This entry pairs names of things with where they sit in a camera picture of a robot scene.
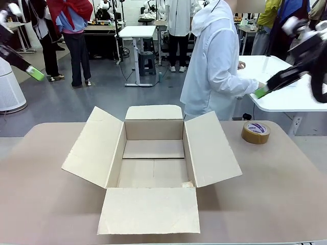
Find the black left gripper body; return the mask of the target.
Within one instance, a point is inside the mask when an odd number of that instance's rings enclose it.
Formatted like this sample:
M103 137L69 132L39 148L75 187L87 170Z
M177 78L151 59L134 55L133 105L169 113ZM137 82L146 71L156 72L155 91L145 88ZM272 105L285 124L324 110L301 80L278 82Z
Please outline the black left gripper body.
M1 46L12 47L11 39L14 35L13 32L6 26L0 26L0 42Z

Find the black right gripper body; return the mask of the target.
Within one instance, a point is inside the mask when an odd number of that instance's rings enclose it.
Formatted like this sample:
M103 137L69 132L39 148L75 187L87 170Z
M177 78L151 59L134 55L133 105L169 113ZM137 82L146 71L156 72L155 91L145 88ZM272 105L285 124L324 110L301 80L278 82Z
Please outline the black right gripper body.
M323 54L326 48L326 40L320 32L305 32L299 43L289 50L289 54L294 58L294 65L288 68L288 75L298 75L304 72L310 74L322 72L326 74L326 58Z

